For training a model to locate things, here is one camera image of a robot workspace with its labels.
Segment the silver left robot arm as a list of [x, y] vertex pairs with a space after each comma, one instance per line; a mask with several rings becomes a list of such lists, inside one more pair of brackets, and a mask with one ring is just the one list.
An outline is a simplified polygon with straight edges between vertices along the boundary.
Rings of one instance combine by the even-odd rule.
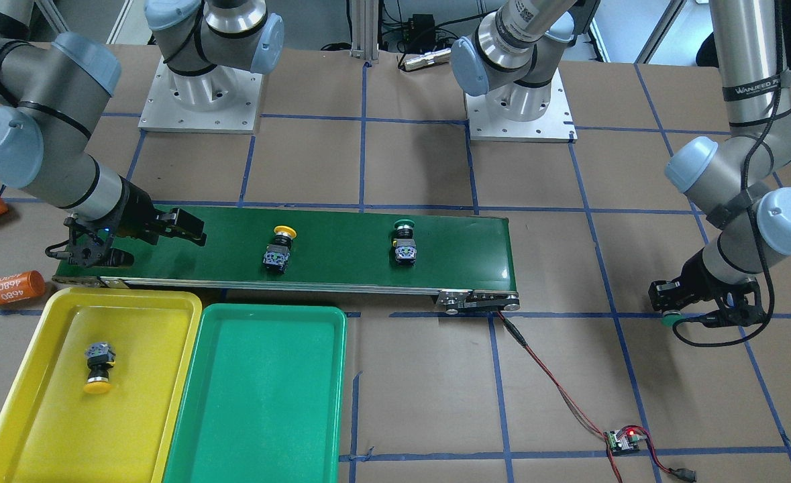
[[[572, 39], [570, 1], [509, 1], [454, 43], [451, 66], [469, 96], [543, 89]], [[708, 328], [765, 327], [757, 275], [791, 256], [791, 187], [764, 181], [791, 163], [791, 74], [779, 1], [713, 1], [709, 6], [730, 136], [698, 137], [666, 165], [666, 178], [704, 211], [720, 234], [684, 263], [677, 278], [653, 281], [650, 303], [677, 329], [695, 303]]]

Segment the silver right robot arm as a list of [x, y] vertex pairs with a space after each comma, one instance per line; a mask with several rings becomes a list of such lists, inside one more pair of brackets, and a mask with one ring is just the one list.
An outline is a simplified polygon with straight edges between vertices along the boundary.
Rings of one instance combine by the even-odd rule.
[[[206, 244], [205, 224], [156, 208], [147, 192], [86, 151], [121, 66], [110, 49], [74, 32], [51, 46], [27, 41], [31, 1], [0, 1], [0, 183], [67, 212], [69, 237], [46, 255], [74, 266], [131, 266], [117, 237]], [[284, 20], [263, 1], [149, 1], [148, 27], [180, 78], [220, 68], [268, 74], [284, 47]]]

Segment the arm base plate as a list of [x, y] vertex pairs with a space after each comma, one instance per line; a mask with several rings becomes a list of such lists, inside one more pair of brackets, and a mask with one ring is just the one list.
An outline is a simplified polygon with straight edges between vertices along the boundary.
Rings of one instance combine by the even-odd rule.
[[512, 83], [487, 95], [464, 95], [473, 141], [570, 143], [578, 138], [560, 72], [548, 85]]
[[138, 126], [144, 131], [253, 134], [265, 82], [263, 74], [226, 66], [202, 76], [180, 76], [159, 62]]

